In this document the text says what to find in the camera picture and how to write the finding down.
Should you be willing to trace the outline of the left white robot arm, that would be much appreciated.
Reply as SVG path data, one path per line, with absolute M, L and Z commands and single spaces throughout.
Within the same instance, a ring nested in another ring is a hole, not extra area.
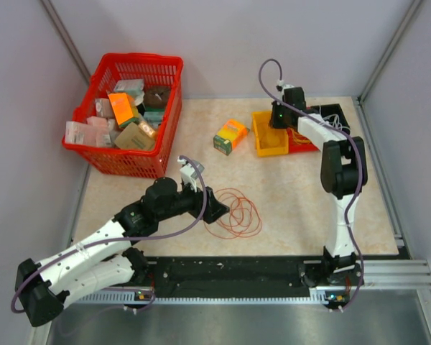
M 212 224 L 229 211 L 212 188 L 197 186 L 192 177 L 179 183 L 158 178 L 138 201 L 123 207 L 90 236 L 47 259 L 21 262 L 11 310 L 39 327 L 86 295 L 128 282 L 140 285 L 149 269 L 135 244 L 158 240 L 160 222 L 188 213 L 194 220 L 183 230 L 189 231 L 199 221 Z

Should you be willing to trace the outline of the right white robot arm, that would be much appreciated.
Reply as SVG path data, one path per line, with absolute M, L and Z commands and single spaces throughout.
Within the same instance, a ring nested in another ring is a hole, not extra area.
M 306 270 L 302 279 L 310 287 L 323 282 L 335 285 L 358 269 L 356 255 L 361 252 L 355 243 L 353 225 L 359 194 L 367 183 L 364 141 L 308 108 L 302 88 L 280 81 L 277 90 L 281 98 L 272 102 L 270 126 L 293 129 L 319 149 L 320 182 L 333 207 L 320 267 Z

